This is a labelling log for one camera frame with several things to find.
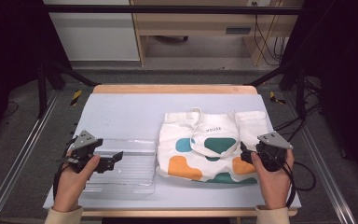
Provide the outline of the black horizontal metal bar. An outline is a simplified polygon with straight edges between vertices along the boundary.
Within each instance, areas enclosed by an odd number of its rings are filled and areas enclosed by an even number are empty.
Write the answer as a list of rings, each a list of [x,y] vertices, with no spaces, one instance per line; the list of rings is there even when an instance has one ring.
[[[57,13],[171,13],[243,15],[299,15],[302,13],[301,7],[44,5],[44,9],[48,12]]]

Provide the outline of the person's left hand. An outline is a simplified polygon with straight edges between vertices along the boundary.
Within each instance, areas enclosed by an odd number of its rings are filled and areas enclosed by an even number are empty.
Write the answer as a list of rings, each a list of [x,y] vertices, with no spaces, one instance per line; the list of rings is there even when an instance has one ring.
[[[99,162],[100,156],[93,156],[80,173],[76,173],[67,162],[63,165],[53,210],[69,213],[79,208],[78,199]]]

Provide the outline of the yellow tool floor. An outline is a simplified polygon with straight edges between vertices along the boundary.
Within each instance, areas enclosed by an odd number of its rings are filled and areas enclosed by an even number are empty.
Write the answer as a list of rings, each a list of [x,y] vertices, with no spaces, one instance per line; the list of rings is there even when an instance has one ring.
[[[280,104],[280,105],[286,105],[285,100],[277,99],[276,96],[275,96],[275,93],[273,91],[271,91],[269,93],[269,99],[270,99],[271,102],[274,102],[274,103],[277,103],[277,104]]]
[[[73,99],[72,99],[70,105],[76,105],[76,103],[77,103],[77,101],[78,101],[78,99],[79,99],[81,93],[82,93],[81,90],[78,90],[78,91],[76,91],[76,92],[74,93],[74,96],[73,96]]]

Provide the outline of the yellow tool right floor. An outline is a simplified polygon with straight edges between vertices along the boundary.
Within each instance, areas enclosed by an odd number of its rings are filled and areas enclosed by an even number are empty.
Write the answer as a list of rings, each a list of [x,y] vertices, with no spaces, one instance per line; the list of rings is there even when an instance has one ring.
[[[271,102],[274,102],[274,103],[277,103],[277,104],[280,104],[280,105],[286,105],[285,100],[277,99],[276,96],[275,96],[275,93],[273,91],[271,91],[269,93],[269,99],[270,99]]]

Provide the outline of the yellow tool left floor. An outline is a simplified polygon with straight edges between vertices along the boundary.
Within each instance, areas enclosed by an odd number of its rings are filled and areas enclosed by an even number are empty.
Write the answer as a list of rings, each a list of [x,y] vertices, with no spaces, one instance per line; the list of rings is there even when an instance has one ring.
[[[76,103],[77,103],[77,101],[78,101],[78,99],[79,99],[81,93],[82,93],[81,90],[78,90],[78,91],[76,91],[76,92],[74,93],[74,96],[73,96],[73,99],[72,99],[70,105],[76,105]]]

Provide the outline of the person's right hand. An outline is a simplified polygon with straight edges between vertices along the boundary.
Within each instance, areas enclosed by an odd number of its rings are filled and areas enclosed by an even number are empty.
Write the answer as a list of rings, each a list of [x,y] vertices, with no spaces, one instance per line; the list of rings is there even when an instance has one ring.
[[[259,177],[261,194],[266,208],[268,210],[284,208],[291,187],[291,180],[286,172],[293,168],[294,155],[292,151],[288,150],[286,164],[276,172],[266,170],[260,157],[255,152],[251,154],[251,158]]]

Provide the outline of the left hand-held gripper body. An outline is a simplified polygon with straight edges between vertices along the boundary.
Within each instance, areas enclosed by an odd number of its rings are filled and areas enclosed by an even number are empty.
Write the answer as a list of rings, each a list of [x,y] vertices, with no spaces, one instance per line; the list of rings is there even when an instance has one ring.
[[[80,173],[93,157],[96,147],[103,144],[102,138],[96,138],[88,131],[83,130],[72,144],[72,152],[64,159],[76,173]]]

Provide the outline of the white tote bag coloured patches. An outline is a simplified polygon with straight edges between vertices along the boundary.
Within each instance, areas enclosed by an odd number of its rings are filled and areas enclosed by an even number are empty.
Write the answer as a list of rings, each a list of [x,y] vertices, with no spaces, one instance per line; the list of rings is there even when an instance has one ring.
[[[206,114],[168,113],[159,131],[157,173],[191,181],[252,185],[254,166],[241,159],[241,146],[254,151],[269,131],[263,111]]]

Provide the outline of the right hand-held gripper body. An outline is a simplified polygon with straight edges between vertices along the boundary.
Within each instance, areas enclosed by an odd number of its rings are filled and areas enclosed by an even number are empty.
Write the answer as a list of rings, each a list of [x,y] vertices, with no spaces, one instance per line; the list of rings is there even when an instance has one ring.
[[[256,153],[265,169],[269,172],[279,171],[286,162],[286,152],[293,146],[277,132],[257,136]]]

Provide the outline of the light wooden desk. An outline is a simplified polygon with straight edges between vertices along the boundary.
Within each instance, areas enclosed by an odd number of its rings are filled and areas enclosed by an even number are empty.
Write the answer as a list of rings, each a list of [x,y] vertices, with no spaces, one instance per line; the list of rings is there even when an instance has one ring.
[[[133,6],[213,6],[213,7],[302,7],[305,0],[130,0]],[[254,65],[268,52],[274,37],[288,38],[296,15],[240,14],[161,14],[134,13],[141,56],[149,36],[236,35],[243,38]]]

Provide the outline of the white cabinet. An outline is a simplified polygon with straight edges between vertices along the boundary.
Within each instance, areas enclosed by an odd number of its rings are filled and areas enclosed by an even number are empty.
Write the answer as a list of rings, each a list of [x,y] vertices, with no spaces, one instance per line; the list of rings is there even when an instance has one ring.
[[[130,13],[50,13],[71,62],[138,61]]]

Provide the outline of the aluminium floor rail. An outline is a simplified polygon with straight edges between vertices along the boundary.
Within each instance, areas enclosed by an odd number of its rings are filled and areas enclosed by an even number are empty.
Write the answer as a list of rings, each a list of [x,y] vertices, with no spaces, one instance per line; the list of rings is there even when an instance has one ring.
[[[313,189],[298,192],[302,204],[298,215],[308,217],[311,223],[357,224],[333,173],[324,160],[324,154],[318,148],[309,129],[313,115],[321,107],[317,97],[314,93],[305,93],[303,97],[298,97],[290,91],[285,91],[283,96],[296,118],[300,117],[296,106],[305,106],[303,119],[297,121],[298,130],[291,134],[292,142],[296,143],[295,167],[299,169],[296,172],[296,182],[304,183],[311,180],[311,174],[315,176]]]
[[[47,109],[43,113],[43,115],[36,120],[33,129],[28,134],[26,141],[22,145],[22,148],[16,158],[14,163],[11,165],[3,183],[0,186],[0,213],[7,202],[7,198],[9,197],[11,191],[13,190],[16,182],[18,181],[22,169],[26,162],[28,161],[29,156],[32,154],[34,150],[34,146],[37,143],[40,134],[43,132],[46,124],[48,123],[48,119],[53,111],[57,100],[61,93],[59,91],[52,91],[50,97],[48,99]]]

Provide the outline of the black metal stand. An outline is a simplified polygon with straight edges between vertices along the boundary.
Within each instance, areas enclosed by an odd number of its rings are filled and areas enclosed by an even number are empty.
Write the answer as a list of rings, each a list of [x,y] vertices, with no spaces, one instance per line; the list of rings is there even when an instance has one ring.
[[[68,66],[64,66],[61,63],[55,61],[43,61],[37,68],[39,119],[41,119],[48,110],[46,81],[51,84],[54,90],[62,90],[65,86],[65,81],[62,78],[62,74],[66,74],[89,87],[96,87],[98,85],[98,82],[83,77]]]
[[[258,87],[264,82],[282,75],[282,79],[279,83],[279,88],[282,91],[290,90],[294,84],[296,84],[296,112],[301,120],[306,118],[304,90],[305,90],[305,70],[301,64],[285,63],[280,65],[276,69],[268,72],[266,75],[247,83],[247,86]]]

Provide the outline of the clear plastic tray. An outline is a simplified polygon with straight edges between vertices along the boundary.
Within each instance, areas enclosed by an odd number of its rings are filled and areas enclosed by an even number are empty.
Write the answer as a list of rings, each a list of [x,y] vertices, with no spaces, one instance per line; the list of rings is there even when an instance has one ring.
[[[150,194],[154,192],[157,144],[154,140],[106,139],[95,149],[103,159],[122,152],[112,171],[94,173],[84,193],[94,195]]]

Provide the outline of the dark curtain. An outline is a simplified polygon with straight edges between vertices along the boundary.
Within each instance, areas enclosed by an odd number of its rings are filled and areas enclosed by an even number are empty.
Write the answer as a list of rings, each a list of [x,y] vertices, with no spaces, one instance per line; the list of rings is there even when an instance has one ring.
[[[43,66],[56,89],[64,86],[50,61],[68,68],[69,60],[43,0],[0,0],[0,120],[10,92],[37,79]]]
[[[358,162],[358,0],[304,0],[283,59],[322,82],[321,102],[344,149]],[[301,42],[307,48],[296,53]]]

